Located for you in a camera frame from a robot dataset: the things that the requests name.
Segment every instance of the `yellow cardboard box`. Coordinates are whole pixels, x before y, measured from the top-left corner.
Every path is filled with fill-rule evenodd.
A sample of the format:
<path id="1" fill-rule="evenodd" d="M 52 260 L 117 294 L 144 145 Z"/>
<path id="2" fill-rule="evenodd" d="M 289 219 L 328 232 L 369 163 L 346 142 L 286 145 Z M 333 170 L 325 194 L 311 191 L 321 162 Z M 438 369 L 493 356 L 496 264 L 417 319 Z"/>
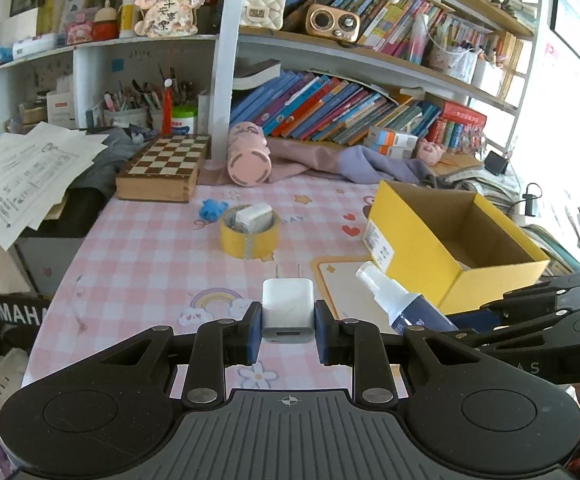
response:
<path id="1" fill-rule="evenodd" d="M 444 314 L 532 285 L 548 257 L 478 193 L 382 181 L 363 241 L 374 262 Z"/>

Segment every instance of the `retro radio speaker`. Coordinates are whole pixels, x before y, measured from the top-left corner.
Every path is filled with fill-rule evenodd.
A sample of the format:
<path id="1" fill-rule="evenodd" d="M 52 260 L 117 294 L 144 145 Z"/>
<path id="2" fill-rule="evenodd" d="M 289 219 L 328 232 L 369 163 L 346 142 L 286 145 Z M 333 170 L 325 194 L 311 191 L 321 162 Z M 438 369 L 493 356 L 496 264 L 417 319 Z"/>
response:
<path id="1" fill-rule="evenodd" d="M 361 19 L 354 12 L 312 4 L 305 19 L 305 30 L 311 36 L 354 43 L 359 37 Z"/>

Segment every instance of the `pink bag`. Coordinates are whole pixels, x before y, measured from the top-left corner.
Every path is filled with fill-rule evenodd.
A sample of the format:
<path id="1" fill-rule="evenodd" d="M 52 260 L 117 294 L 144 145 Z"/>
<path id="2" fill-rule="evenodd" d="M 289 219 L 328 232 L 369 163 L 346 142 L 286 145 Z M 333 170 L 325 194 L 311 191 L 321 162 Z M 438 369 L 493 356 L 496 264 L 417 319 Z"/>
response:
<path id="1" fill-rule="evenodd" d="M 237 123 L 228 133 L 228 174 L 240 186 L 264 182 L 272 171 L 263 130 L 254 123 Z"/>

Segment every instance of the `checkered tablecloth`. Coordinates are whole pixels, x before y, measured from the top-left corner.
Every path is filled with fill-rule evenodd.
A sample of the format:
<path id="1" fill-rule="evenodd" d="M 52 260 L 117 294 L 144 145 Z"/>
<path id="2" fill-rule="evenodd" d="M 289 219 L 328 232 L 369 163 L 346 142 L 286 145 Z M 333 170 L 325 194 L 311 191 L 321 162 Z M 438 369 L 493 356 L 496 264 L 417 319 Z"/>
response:
<path id="1" fill-rule="evenodd" d="M 74 258 L 32 350 L 25 383 L 37 380 L 154 325 L 176 334 L 212 319 L 240 319 L 261 300 L 263 280 L 312 277 L 315 256 L 365 252 L 362 208 L 377 186 L 297 176 L 254 188 L 198 186 L 189 204 L 113 198 Z M 273 260 L 238 260 L 221 251 L 218 224 L 198 210 L 213 198 L 230 206 L 268 203 L 282 220 Z M 320 297 L 317 287 L 315 294 Z M 173 396 L 180 396 L 184 369 Z M 347 367 L 323 367 L 314 343 L 263 342 L 251 367 L 227 369 L 232 388 L 351 386 Z"/>

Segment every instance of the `roll of tape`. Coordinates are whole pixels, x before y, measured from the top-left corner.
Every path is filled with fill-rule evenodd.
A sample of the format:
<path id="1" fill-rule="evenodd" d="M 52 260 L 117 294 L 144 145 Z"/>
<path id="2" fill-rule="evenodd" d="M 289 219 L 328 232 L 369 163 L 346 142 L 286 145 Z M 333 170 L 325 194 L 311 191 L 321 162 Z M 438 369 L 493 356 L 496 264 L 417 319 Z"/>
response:
<path id="1" fill-rule="evenodd" d="M 281 218 L 273 212 L 272 225 L 261 233 L 246 234 L 235 231 L 237 211 L 248 206 L 249 204 L 231 207 L 221 216 L 221 247 L 224 253 L 234 258 L 258 260 L 269 256 L 276 249 Z"/>

